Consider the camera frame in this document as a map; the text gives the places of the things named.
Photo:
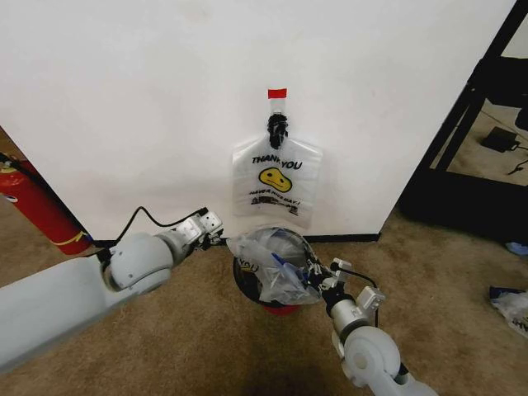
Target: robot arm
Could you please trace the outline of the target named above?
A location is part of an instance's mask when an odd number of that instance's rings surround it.
[[[354,300],[344,291],[351,264],[335,258],[331,269],[313,264],[309,280],[319,288],[327,303],[334,328],[332,343],[345,376],[355,386],[368,386],[379,396],[438,396],[408,372],[390,335],[369,326],[370,316],[385,300],[385,295],[367,286]]]
[[[0,373],[79,332],[137,295],[165,283],[171,269],[222,233],[213,212],[167,232],[138,233],[110,250],[62,262],[0,289]]]

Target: power adapter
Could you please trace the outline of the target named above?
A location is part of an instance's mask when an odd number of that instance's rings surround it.
[[[504,153],[505,151],[512,151],[517,148],[520,142],[516,140],[516,137],[517,134],[496,126],[492,129],[489,135],[480,142],[480,145],[498,151],[499,153]]]

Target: black cable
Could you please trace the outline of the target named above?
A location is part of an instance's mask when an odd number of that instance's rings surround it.
[[[343,271],[343,272],[346,272],[347,274],[350,274],[350,275],[353,275],[353,276],[357,276],[358,278],[361,278],[361,279],[364,279],[365,281],[368,281],[372,284],[372,286],[375,288],[375,289],[378,289],[378,286],[376,284],[376,282],[374,282],[371,278],[369,278],[367,275],[363,275],[363,274],[360,274],[359,272],[354,272],[354,271],[348,271],[348,270],[343,270],[342,268],[339,268],[339,271]],[[380,316],[378,314],[380,309],[376,309],[375,313],[374,313],[374,325],[376,327],[379,326],[380,324]]]
[[[157,221],[150,213],[148,210],[146,210],[143,206],[140,206],[139,208],[137,208],[134,213],[132,214],[132,217],[130,217],[130,220],[129,222],[126,224],[126,226],[123,228],[123,231],[121,231],[121,233],[119,234],[119,237],[117,237],[115,239],[115,244],[117,244],[126,234],[126,232],[129,230],[130,228],[130,225],[132,225],[132,223],[134,222],[134,219],[135,219],[135,216],[139,213],[139,211],[142,210],[146,215],[147,217],[154,223],[156,224],[158,227],[172,227],[174,225],[178,225],[179,223],[185,221],[186,219],[188,219],[189,217],[191,216],[194,216],[194,215],[204,215],[206,212],[207,212],[207,208],[201,208],[201,209],[198,209],[197,211],[195,212],[192,212],[191,214],[189,214],[188,216],[184,217],[183,219],[179,219],[178,221],[175,221],[174,223],[170,223],[170,224],[163,224],[163,223],[160,223],[159,221]]]
[[[528,163],[528,159],[523,161],[522,163],[518,163],[511,172],[507,173],[508,176],[512,175],[513,173],[522,171],[524,168],[521,165],[524,165],[525,163]]]

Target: crumpled plastic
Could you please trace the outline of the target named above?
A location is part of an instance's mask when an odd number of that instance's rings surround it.
[[[319,292],[307,283],[308,243],[298,234],[277,227],[258,229],[227,241],[231,253],[252,264],[262,284],[260,300],[284,305],[317,303]]]
[[[501,293],[491,302],[510,328],[528,338],[528,293]]]

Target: clear plastic bag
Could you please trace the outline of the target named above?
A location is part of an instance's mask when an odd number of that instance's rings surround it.
[[[323,152],[288,138],[286,117],[281,113],[284,102],[278,102],[285,100],[283,93],[282,99],[271,99],[270,136],[233,152],[233,211],[236,215],[272,215],[308,228]]]
[[[491,301],[508,326],[528,338],[528,293],[501,293]]]
[[[311,261],[317,260],[297,233],[277,227],[258,229],[227,241],[231,253],[250,266],[262,284],[260,301],[284,305],[317,303],[321,296],[306,282]]]

